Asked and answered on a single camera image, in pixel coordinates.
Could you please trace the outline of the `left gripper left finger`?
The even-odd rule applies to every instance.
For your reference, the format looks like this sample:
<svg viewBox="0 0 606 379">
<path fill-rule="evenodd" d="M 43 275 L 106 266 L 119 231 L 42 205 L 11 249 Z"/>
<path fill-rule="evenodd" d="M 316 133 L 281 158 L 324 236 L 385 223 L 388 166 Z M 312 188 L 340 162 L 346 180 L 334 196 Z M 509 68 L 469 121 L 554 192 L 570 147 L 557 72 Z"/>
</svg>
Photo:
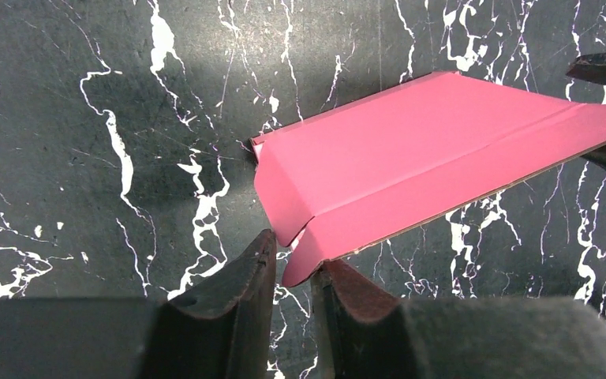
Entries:
<svg viewBox="0 0 606 379">
<path fill-rule="evenodd" d="M 274 233 L 261 231 L 167 302 L 0 300 L 0 378 L 263 378 L 275 255 Z"/>
</svg>

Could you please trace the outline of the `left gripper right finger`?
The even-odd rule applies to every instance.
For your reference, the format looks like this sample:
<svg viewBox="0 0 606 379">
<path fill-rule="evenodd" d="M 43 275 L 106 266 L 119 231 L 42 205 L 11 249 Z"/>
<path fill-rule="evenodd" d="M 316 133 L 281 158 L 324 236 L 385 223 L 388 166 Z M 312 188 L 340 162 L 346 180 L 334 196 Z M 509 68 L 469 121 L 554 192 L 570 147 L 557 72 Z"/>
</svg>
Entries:
<svg viewBox="0 0 606 379">
<path fill-rule="evenodd" d="M 310 284 L 325 378 L 606 378 L 606 326 L 571 298 L 399 299 L 343 261 Z"/>
</svg>

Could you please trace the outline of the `pink paper box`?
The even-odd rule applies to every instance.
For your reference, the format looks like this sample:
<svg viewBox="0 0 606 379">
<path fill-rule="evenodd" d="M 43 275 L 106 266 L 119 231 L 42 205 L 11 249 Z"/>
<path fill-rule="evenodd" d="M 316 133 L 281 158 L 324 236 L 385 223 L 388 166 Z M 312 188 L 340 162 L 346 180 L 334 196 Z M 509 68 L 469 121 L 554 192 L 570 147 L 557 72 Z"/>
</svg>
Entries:
<svg viewBox="0 0 606 379">
<path fill-rule="evenodd" d="M 424 75 L 252 141 L 282 284 L 606 145 L 606 105 Z"/>
</svg>

